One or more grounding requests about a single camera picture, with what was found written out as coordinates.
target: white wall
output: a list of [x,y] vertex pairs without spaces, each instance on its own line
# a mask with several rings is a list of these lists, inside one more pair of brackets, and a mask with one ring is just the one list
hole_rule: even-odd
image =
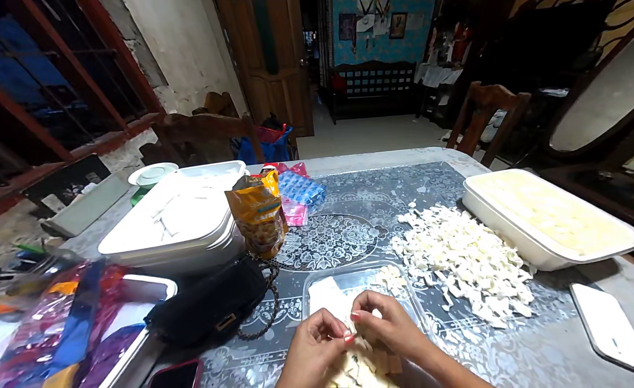
[[213,0],[123,1],[169,83],[156,89],[167,111],[189,115],[208,92],[228,92],[247,112]]

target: hand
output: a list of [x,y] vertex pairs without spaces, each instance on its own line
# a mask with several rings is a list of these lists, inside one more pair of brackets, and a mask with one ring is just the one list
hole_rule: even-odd
[[298,325],[276,388],[323,387],[324,372],[355,336],[326,309]]
[[[381,319],[372,315],[374,309],[382,313]],[[367,290],[356,297],[352,311],[353,322],[373,332],[401,357],[417,362],[436,349],[394,297]]]

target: poster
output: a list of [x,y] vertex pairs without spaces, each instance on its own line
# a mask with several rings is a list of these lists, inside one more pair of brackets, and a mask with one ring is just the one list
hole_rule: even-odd
[[360,20],[358,20],[356,25],[356,32],[369,31],[373,26],[374,26],[374,15],[366,14]]
[[402,40],[405,36],[405,24],[408,13],[391,13],[391,25],[389,27],[389,39]]
[[386,35],[389,33],[389,25],[391,23],[391,18],[384,17],[380,14],[374,17],[374,27],[372,33],[377,35]]
[[423,27],[424,21],[425,14],[423,13],[408,14],[408,20],[406,21],[405,30],[420,30]]
[[339,14],[339,40],[351,41],[356,34],[356,14]]

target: wooden door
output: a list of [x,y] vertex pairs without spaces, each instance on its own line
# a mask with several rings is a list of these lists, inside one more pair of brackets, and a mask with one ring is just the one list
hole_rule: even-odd
[[218,0],[231,57],[256,124],[274,113],[313,136],[299,0]]

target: bag handle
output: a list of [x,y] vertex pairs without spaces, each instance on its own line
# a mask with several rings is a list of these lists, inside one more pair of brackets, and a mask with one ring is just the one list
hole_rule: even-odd
[[278,276],[279,269],[276,265],[272,265],[272,264],[260,264],[260,269],[270,270],[270,275],[267,277],[267,288],[265,289],[265,292],[267,289],[270,289],[271,293],[274,295],[274,310],[271,313],[271,317],[269,322],[267,322],[267,325],[263,329],[258,331],[257,333],[246,334],[243,332],[243,330],[241,330],[240,327],[238,328],[238,338],[244,341],[256,340],[260,338],[261,336],[263,336],[270,329],[271,325],[274,324],[274,321],[276,320],[276,315],[278,314],[278,289],[276,288],[276,285],[274,284],[274,280]]

